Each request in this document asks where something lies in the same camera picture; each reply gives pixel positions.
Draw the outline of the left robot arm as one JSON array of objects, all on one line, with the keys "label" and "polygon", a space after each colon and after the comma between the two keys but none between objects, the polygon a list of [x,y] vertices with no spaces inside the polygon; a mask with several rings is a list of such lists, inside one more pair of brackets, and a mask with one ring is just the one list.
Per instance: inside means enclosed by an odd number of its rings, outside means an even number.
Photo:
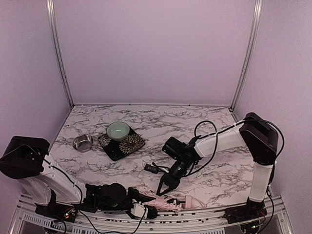
[{"label": "left robot arm", "polygon": [[147,218],[148,209],[128,196],[121,184],[78,182],[57,165],[49,147],[43,138],[14,136],[0,159],[1,173],[22,185],[33,198],[37,213],[66,218],[71,209],[125,211],[131,218]]}]

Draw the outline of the pink and black umbrella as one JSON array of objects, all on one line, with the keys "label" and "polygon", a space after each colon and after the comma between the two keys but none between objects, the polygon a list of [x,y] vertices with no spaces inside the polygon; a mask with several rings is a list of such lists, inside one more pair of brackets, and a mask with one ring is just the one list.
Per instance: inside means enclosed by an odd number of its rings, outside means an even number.
[{"label": "pink and black umbrella", "polygon": [[158,196],[154,192],[141,192],[138,193],[139,200],[144,204],[155,207],[158,211],[166,212],[171,211],[175,214],[183,210],[197,210],[204,209],[206,205],[191,195],[185,196]]}]

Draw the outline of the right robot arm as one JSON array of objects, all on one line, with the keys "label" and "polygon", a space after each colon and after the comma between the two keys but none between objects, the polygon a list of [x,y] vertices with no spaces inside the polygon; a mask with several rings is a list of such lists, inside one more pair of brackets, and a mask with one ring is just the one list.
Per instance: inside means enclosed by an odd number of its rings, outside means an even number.
[{"label": "right robot arm", "polygon": [[175,190],[183,178],[204,169],[216,155],[245,148],[253,160],[253,178],[248,205],[260,205],[273,180],[276,160],[285,147],[285,137],[277,125],[262,119],[254,112],[219,130],[210,120],[202,123],[211,124],[214,131],[204,136],[194,132],[194,136],[184,143],[170,137],[163,145],[162,151],[175,160],[161,177],[156,194],[163,196]]}]

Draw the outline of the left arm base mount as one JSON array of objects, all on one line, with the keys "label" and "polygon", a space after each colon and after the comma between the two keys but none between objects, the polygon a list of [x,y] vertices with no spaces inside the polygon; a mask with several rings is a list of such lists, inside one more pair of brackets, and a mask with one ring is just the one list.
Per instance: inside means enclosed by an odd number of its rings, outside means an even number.
[{"label": "left arm base mount", "polygon": [[48,204],[47,206],[36,204],[35,213],[72,223],[75,222],[77,217],[77,210],[74,206],[67,206],[58,203]]}]

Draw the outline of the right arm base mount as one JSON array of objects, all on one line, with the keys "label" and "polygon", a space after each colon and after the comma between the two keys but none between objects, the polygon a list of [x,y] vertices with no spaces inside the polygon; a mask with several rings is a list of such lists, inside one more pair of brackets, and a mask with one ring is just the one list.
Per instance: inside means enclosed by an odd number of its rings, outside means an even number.
[{"label": "right arm base mount", "polygon": [[227,208],[223,218],[225,218],[229,224],[232,224],[265,217],[266,215],[267,210],[264,202],[248,200],[245,205]]}]

